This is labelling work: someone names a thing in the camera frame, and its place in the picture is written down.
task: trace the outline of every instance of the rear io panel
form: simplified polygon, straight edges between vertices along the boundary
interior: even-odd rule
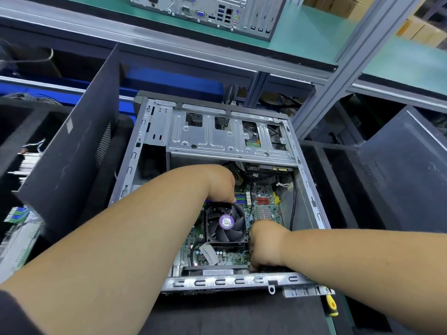
[[[131,0],[133,6],[270,41],[286,0]]]

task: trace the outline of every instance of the forearm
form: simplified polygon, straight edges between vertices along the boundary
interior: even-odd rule
[[[183,167],[155,178],[1,288],[48,334],[137,334],[210,192],[204,171]]]
[[[373,230],[287,234],[284,264],[415,329],[447,332],[447,235]]]

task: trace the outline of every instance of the human hand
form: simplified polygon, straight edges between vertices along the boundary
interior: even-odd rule
[[[234,197],[234,176],[230,170],[218,164],[200,165],[200,171],[210,183],[208,199],[216,202],[236,202]]]
[[[290,231],[271,220],[256,221],[249,231],[251,269],[260,265],[285,266],[282,258],[282,245]]]

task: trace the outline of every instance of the white label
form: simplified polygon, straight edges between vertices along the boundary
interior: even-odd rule
[[[233,275],[234,270],[232,269],[210,269],[203,270],[202,275],[204,276],[215,276],[215,275]]]
[[[218,263],[219,259],[217,258],[216,251],[214,250],[212,245],[210,245],[209,243],[204,243],[199,247],[199,249],[210,265],[214,266],[216,263]]]
[[[71,120],[71,118],[69,118],[68,122],[67,122],[67,130],[68,130],[69,134],[70,134],[72,129],[73,129],[73,121]]]

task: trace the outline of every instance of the sleeve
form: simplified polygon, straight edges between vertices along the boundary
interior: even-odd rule
[[[14,297],[0,290],[0,335],[44,335]]]

